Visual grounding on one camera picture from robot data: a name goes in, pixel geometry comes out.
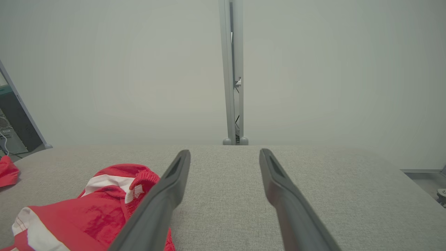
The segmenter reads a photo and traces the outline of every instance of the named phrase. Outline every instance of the red garment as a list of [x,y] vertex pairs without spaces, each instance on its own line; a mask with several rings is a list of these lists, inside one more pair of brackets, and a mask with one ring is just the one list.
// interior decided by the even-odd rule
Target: red garment
[[[2,251],[105,251],[159,179],[143,165],[105,168],[76,199],[23,208],[12,226],[15,243]],[[170,229],[164,250],[175,251]]]
[[0,188],[14,185],[19,178],[19,169],[14,165],[9,156],[0,159]]

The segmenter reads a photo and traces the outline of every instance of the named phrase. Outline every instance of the gray floor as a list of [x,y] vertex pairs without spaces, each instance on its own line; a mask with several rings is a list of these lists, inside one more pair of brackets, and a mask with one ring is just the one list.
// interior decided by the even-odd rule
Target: gray floor
[[434,199],[438,199],[437,189],[446,188],[446,177],[439,172],[405,174]]
[[26,152],[26,153],[20,153],[20,154],[17,154],[17,155],[10,154],[9,157],[11,158],[11,160],[13,162],[16,162],[16,161],[18,161],[20,159],[20,157],[24,158],[26,156],[29,156],[29,155],[31,155],[33,153],[36,153],[38,151],[41,151],[41,150],[45,150],[45,146],[43,144],[41,144],[36,149],[34,149],[34,151]]

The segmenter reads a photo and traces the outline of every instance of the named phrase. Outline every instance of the gray fabric surface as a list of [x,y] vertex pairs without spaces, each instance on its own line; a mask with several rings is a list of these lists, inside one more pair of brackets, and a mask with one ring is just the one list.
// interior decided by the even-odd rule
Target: gray fabric surface
[[[261,146],[82,146],[54,148],[16,162],[20,181],[0,188],[0,247],[13,243],[21,208],[79,195],[100,169],[147,165],[162,175],[191,152],[183,202],[174,211],[178,251],[283,250],[274,208],[261,183]],[[347,148],[269,146],[344,251],[445,250],[446,211],[404,173]]]

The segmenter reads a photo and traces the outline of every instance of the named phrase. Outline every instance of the red fabric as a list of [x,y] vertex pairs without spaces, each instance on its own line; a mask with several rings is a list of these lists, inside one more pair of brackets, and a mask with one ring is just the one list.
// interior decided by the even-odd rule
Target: red fabric
[[[145,166],[135,164],[120,164],[105,168],[98,172],[99,175],[113,176],[118,178],[127,177],[131,184],[128,197],[133,194],[132,201],[125,203],[126,192],[118,185],[106,185],[85,196],[85,190],[78,198],[61,201],[46,206],[30,206],[29,208],[38,216],[45,227],[71,251],[93,251],[107,250],[116,238],[122,227],[138,207],[148,191],[159,181],[159,176]],[[89,185],[102,182],[89,182]],[[134,189],[138,185],[142,186],[142,193],[137,194]],[[15,236],[14,246],[27,247],[27,242],[23,240],[31,238],[26,236],[27,230]],[[165,251],[175,251],[172,243],[171,231],[169,229]]]
[[14,165],[9,156],[0,159],[0,188],[14,185],[19,178],[19,169]]

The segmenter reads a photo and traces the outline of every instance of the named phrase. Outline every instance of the white partition panel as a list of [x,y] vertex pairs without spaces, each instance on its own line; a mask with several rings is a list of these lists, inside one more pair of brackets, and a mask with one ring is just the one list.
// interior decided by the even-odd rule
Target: white partition panel
[[245,0],[250,144],[372,150],[446,164],[446,2]]
[[227,137],[217,1],[3,0],[0,59],[53,146]]

